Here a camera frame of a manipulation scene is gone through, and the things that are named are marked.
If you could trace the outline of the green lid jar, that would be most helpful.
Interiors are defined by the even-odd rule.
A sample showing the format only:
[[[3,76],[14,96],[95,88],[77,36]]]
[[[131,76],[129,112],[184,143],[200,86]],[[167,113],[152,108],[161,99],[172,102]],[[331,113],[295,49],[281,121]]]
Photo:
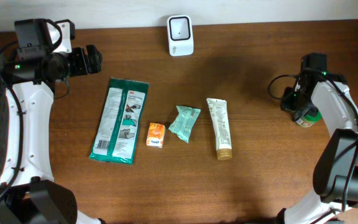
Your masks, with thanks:
[[[322,118],[321,113],[317,111],[315,115],[305,113],[295,119],[295,123],[302,128],[309,128]]]

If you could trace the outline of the white tube gold cap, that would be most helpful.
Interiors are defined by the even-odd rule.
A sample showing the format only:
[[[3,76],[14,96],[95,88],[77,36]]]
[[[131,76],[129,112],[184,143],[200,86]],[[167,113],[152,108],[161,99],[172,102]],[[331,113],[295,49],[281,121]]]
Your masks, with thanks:
[[[227,101],[207,98],[206,102],[214,128],[217,159],[221,161],[232,159],[232,141],[227,113]]]

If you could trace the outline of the green 3M gloves package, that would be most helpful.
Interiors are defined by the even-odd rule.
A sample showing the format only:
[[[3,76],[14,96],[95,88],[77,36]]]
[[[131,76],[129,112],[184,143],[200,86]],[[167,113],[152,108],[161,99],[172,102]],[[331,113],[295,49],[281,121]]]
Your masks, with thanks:
[[[111,78],[89,158],[133,164],[147,82]]]

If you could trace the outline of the small orange carton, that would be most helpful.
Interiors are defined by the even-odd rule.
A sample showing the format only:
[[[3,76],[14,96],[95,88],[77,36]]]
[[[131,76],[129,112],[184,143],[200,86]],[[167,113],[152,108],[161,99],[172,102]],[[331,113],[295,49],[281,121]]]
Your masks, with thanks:
[[[150,147],[163,148],[166,127],[159,123],[150,123],[147,132],[146,145]]]

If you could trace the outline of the teal snack packet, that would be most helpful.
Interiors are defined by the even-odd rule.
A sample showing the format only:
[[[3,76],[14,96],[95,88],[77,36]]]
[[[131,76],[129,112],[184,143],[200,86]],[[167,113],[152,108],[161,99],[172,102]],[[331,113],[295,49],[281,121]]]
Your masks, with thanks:
[[[177,106],[178,116],[169,126],[169,130],[176,134],[182,141],[189,143],[191,130],[196,123],[201,110],[187,106]]]

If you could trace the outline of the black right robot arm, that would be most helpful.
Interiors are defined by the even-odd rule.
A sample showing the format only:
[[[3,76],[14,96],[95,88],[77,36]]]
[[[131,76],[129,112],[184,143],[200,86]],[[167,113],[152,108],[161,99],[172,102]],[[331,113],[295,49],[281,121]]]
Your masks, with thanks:
[[[358,108],[345,77],[328,71],[325,54],[304,55],[293,78],[279,98],[281,109],[304,128],[323,120],[330,140],[314,168],[312,190],[273,221],[333,223],[336,215],[358,208]]]

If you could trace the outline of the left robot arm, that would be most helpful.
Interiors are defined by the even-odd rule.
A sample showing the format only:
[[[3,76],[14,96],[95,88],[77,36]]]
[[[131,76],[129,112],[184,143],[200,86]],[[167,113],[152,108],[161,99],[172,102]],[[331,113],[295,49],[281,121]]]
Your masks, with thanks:
[[[0,223],[103,223],[77,207],[74,193],[55,183],[49,121],[56,81],[101,71],[94,45],[57,52],[19,48],[0,70],[6,87],[8,131],[0,174]]]

